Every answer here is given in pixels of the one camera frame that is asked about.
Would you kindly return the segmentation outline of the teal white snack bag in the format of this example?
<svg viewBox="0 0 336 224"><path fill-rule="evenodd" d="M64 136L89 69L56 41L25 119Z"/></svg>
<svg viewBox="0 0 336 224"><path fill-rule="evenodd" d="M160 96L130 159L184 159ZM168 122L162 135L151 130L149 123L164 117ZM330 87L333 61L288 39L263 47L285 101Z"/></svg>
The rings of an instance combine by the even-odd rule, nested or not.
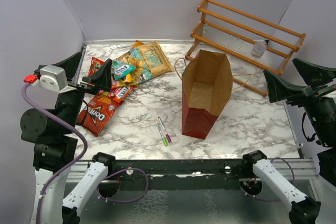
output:
<svg viewBox="0 0 336 224"><path fill-rule="evenodd" d="M111 64L111 72L113 73L113 77L115 80L123 78L135 69L135 66L122 61L114 60Z"/></svg>

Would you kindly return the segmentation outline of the colourful orange candy bag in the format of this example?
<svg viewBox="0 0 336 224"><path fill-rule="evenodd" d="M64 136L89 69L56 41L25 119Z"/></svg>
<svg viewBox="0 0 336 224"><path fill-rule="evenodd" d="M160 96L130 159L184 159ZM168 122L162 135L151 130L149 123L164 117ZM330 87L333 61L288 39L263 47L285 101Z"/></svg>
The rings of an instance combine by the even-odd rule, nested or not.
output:
<svg viewBox="0 0 336 224"><path fill-rule="evenodd" d="M133 90L133 88L134 86L123 86L123 87L111 89L109 92L101 90L99 94L103 94L111 98L113 101L120 103Z"/></svg>

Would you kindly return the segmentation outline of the red doritos chip bag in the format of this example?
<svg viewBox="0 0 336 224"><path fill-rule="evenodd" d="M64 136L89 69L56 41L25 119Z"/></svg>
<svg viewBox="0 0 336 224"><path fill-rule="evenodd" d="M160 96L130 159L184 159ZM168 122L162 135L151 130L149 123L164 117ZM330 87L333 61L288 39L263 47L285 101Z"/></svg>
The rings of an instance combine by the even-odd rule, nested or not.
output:
<svg viewBox="0 0 336 224"><path fill-rule="evenodd" d="M86 128L94 136L98 137L114 115L116 109L122 104L123 101L118 103L104 94L96 95L79 113L77 125Z"/></svg>

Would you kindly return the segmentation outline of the yellow kettle chips bag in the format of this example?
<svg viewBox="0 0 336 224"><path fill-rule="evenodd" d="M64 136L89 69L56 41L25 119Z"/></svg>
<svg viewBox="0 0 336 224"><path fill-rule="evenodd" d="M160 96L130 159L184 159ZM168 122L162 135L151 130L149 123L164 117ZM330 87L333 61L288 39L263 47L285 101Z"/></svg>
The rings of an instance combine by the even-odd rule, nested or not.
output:
<svg viewBox="0 0 336 224"><path fill-rule="evenodd" d="M141 42L139 40L136 40L134 46L137 47L137 46L142 45L142 44L143 44L143 42Z"/></svg>

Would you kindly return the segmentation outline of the gold foil snack bag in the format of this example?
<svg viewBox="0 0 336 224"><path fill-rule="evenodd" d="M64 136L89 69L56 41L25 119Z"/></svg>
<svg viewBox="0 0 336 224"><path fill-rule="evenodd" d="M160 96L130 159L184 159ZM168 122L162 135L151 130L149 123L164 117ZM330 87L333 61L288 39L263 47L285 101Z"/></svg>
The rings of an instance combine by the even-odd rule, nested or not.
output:
<svg viewBox="0 0 336 224"><path fill-rule="evenodd" d="M135 66L135 70L132 71L134 80L129 83L131 86L174 70L156 40L134 47L119 56L118 60Z"/></svg>

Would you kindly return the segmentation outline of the red brown paper bag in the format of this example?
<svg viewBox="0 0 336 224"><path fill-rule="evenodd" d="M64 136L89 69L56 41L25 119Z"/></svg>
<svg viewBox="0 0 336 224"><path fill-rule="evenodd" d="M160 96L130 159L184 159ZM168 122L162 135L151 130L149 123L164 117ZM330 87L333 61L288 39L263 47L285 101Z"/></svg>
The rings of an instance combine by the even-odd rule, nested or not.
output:
<svg viewBox="0 0 336 224"><path fill-rule="evenodd" d="M206 139L233 90L233 74L225 53L200 50L182 73L182 134Z"/></svg>

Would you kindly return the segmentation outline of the red cheez-it snack bag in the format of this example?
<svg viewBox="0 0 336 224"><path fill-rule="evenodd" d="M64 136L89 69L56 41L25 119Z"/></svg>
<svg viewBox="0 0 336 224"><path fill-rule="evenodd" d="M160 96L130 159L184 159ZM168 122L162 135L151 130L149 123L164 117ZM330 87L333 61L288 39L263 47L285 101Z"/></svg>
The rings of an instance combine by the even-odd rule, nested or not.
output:
<svg viewBox="0 0 336 224"><path fill-rule="evenodd" d="M100 60L96 57L92 57L89 72L88 72L88 76L91 76L94 73L96 73L103 64L104 64L104 61L102 61L102 60Z"/></svg>

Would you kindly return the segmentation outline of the yellow m&m's packet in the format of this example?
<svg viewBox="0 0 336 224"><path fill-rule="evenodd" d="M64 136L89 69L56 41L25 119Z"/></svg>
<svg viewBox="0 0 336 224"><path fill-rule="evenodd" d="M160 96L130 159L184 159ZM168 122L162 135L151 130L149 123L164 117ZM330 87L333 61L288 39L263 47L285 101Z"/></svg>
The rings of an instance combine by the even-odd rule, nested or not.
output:
<svg viewBox="0 0 336 224"><path fill-rule="evenodd" d="M131 83L135 80L135 75L134 75L133 72L130 72L130 73L126 74L124 77L122 77L121 80L124 83Z"/></svg>

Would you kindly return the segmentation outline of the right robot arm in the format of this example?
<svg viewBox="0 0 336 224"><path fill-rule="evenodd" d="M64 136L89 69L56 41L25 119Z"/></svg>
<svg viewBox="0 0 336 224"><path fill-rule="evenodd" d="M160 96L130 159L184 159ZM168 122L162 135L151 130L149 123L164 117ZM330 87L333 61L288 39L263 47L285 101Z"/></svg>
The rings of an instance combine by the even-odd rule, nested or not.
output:
<svg viewBox="0 0 336 224"><path fill-rule="evenodd" d="M262 151L242 159L240 188L246 196L260 199L264 186L276 195L291 223L335 223L335 69L295 58L293 64L305 82L298 86L270 70L264 70L269 101L285 101L304 108L315 131L307 142L324 147L315 165L309 159L268 159Z"/></svg>

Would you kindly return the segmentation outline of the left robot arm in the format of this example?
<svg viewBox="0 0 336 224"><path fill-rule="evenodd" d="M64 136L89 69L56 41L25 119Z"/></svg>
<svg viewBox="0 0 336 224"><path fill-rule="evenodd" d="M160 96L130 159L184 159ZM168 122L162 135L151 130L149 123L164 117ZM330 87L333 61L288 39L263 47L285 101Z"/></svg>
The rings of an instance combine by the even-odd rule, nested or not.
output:
<svg viewBox="0 0 336 224"><path fill-rule="evenodd" d="M108 90L111 85L111 60L106 60L93 75L74 78L82 54L80 52L53 65L40 65L33 74L24 78L23 99L30 105L20 119L21 138L34 145L36 195L32 223L79 223L81 212L104 179L116 172L116 159L105 153L96 154L88 172L65 195L65 186L71 167L81 159L76 155L78 141L85 137L76 129L85 94ZM44 109L27 95L27 89L37 85L58 94L55 107Z"/></svg>

